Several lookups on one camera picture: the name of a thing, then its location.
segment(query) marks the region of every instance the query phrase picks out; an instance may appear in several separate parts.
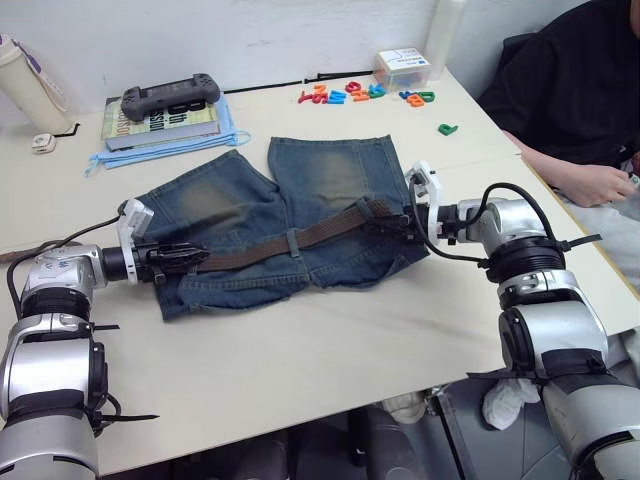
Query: blue face mask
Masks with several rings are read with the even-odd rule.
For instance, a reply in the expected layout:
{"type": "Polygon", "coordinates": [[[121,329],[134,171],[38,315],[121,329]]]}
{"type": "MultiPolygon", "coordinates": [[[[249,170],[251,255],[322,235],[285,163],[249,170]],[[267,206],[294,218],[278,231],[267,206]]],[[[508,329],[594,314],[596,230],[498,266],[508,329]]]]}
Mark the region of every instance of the blue face mask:
{"type": "Polygon", "coordinates": [[[236,129],[233,119],[231,118],[227,99],[224,95],[220,95],[220,99],[216,102],[216,110],[219,116],[218,122],[220,123],[220,133],[217,135],[191,138],[151,147],[132,148],[130,150],[117,152],[105,150],[89,158],[89,167],[84,171],[84,174],[88,177],[101,164],[104,165],[104,168],[111,169],[131,163],[145,162],[147,160],[155,160],[156,158],[201,150],[203,148],[217,147],[218,145],[244,145],[251,140],[251,134],[249,132],[236,129]]]}

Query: person's hand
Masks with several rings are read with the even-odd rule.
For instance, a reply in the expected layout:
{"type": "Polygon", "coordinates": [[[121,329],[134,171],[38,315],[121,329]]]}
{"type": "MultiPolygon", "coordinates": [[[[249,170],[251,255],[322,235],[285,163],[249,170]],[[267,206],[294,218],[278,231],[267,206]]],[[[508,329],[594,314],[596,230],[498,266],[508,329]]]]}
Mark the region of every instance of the person's hand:
{"type": "Polygon", "coordinates": [[[567,175],[559,183],[556,187],[581,207],[621,202],[634,192],[626,172],[603,165],[571,164],[567,175]]]}

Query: denim shorts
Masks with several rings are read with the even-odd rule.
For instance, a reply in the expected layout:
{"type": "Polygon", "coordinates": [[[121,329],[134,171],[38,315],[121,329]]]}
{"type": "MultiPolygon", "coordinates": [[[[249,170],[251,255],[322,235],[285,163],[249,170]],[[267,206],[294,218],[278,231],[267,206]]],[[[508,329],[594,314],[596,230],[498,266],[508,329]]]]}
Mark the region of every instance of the denim shorts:
{"type": "MultiPolygon", "coordinates": [[[[155,212],[145,240],[203,244],[211,255],[239,253],[360,199],[383,198],[394,214],[409,204],[388,136],[273,138],[268,161],[275,182],[231,150],[139,197],[155,212]]],[[[370,287],[426,255],[421,245],[355,229],[241,269],[169,277],[156,293],[165,320],[203,310],[255,308],[310,285],[370,287]]]]}

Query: person's arm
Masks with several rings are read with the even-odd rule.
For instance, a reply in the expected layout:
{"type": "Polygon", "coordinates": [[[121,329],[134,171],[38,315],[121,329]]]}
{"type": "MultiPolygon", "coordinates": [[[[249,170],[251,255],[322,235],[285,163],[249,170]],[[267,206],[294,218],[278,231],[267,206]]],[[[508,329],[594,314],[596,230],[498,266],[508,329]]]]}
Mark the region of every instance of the person's arm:
{"type": "Polygon", "coordinates": [[[619,202],[634,192],[627,173],[617,168],[566,162],[525,145],[506,130],[503,132],[520,148],[522,158],[545,182],[581,207],[619,202]]]}

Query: small box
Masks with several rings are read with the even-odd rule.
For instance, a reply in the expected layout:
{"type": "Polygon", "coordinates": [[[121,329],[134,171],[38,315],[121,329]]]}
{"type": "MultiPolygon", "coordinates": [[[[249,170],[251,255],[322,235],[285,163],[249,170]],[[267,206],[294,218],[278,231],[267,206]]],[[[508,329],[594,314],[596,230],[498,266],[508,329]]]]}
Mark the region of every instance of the small box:
{"type": "Polygon", "coordinates": [[[33,137],[31,143],[31,151],[33,153],[49,153],[56,148],[56,137],[50,133],[41,133],[33,137]]]}
{"type": "Polygon", "coordinates": [[[389,91],[415,90],[427,83],[431,65],[415,48],[385,50],[376,54],[374,74],[389,91]]]}

